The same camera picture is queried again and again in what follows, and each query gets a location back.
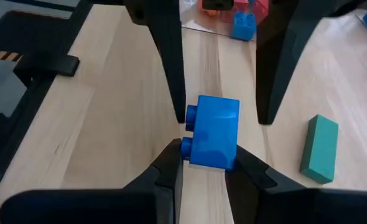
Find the black plastic clip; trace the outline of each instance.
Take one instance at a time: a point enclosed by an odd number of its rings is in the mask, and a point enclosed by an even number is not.
[[[73,77],[80,60],[71,55],[56,55],[47,51],[24,54],[14,68],[15,75],[28,88],[33,79],[43,75]]]

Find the red lego brick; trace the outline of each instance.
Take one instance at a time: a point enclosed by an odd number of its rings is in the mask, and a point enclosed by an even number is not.
[[[233,2],[233,5],[236,6],[239,11],[246,12],[248,10],[248,0],[234,0]]]
[[[256,16],[257,25],[262,22],[269,13],[268,0],[256,0],[253,7],[253,13]]]
[[[220,21],[230,24],[233,23],[233,18],[237,11],[238,8],[236,5],[233,5],[233,8],[229,11],[220,11]]]

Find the wooden surface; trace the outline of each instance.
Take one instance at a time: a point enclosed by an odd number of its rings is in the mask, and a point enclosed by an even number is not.
[[[187,103],[239,99],[238,144],[309,187],[319,186],[300,175],[300,158],[307,122],[322,114],[340,125],[335,180],[323,187],[367,190],[367,30],[355,16],[319,24],[270,127],[256,117],[255,43],[182,32]],[[123,187],[189,135],[149,31],[124,8],[94,6],[70,54],[81,59],[77,74],[52,84],[0,184],[0,205],[29,189]],[[185,163],[183,178],[181,223],[233,222],[222,173]]]

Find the teal block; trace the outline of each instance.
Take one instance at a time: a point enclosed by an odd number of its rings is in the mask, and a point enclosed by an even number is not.
[[[326,184],[334,179],[337,154],[338,124],[316,115],[309,121],[300,172],[308,178]]]

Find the wood grain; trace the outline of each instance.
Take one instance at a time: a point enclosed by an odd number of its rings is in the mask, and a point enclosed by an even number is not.
[[[301,56],[275,123],[258,125],[255,44],[182,30],[187,103],[199,95],[241,102],[238,144],[306,186],[299,174],[307,122],[340,125],[335,181],[367,190],[367,30],[354,16],[323,20]],[[91,10],[71,51],[81,64],[57,77],[0,184],[0,205],[43,188],[119,188],[173,138],[175,120],[160,56],[146,27],[122,7]],[[181,223],[233,223],[223,173],[184,164]]]

